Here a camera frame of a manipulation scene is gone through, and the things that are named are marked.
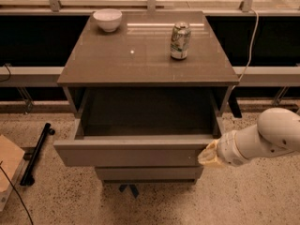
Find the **terrazzo floor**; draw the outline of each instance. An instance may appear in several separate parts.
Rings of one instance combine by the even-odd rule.
[[[260,113],[243,118],[223,114],[226,130],[256,122]],[[138,184],[129,189],[105,185],[93,168],[67,168],[53,148],[73,128],[71,113],[0,113],[0,133],[19,146],[35,146],[46,122],[56,133],[43,146],[34,171],[36,183],[16,188],[34,224],[299,224],[300,156],[259,158],[239,168],[205,168],[196,185]],[[30,224],[12,192],[0,224]]]

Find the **drawer front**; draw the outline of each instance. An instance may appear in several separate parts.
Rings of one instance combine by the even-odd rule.
[[[58,150],[66,166],[137,167],[195,166],[200,151],[195,150]]]
[[[202,166],[191,168],[95,168],[98,179],[104,182],[163,182],[167,180],[195,182]]]

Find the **tabletop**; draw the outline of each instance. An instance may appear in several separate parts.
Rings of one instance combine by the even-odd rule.
[[[187,58],[171,58],[176,22],[190,24]],[[123,11],[112,33],[90,17],[58,79],[62,86],[227,86],[230,61],[200,11]]]

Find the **black cable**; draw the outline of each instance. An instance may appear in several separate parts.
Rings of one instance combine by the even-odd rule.
[[[2,162],[3,162],[3,161],[0,162],[0,169],[2,170],[3,174],[6,176],[7,180],[8,180],[9,183],[11,184],[12,188],[16,191],[17,195],[19,196],[19,199],[20,199],[20,201],[21,201],[21,204],[22,204],[22,206],[24,207],[24,209],[26,210],[26,213],[27,213],[27,215],[28,215],[28,217],[29,217],[29,219],[30,219],[30,223],[31,223],[32,225],[34,225],[34,222],[32,221],[31,216],[30,216],[30,214],[29,214],[29,212],[28,212],[28,210],[27,210],[27,208],[26,208],[26,206],[25,206],[25,204],[24,204],[24,202],[23,202],[23,199],[21,198],[21,196],[20,196],[18,190],[14,187],[14,185],[13,185],[12,182],[10,181],[10,179],[9,179],[9,177],[8,177],[8,175],[7,175],[7,173],[6,173],[6,172],[3,170],[3,168],[1,167]]]
[[[1,83],[1,82],[5,82],[5,81],[8,81],[8,80],[10,79],[10,77],[11,77],[11,72],[10,72],[10,70],[9,70],[9,68],[8,68],[8,65],[4,64],[3,67],[6,67],[6,68],[7,68],[7,71],[8,71],[8,77],[5,78],[4,80],[0,80],[0,83]]]

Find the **cabinet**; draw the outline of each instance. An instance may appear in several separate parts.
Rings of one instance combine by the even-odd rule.
[[[178,21],[191,26],[180,61]],[[124,11],[113,33],[89,19],[58,84],[75,114],[72,136],[54,143],[66,166],[95,167],[107,183],[196,182],[238,78],[201,12]]]

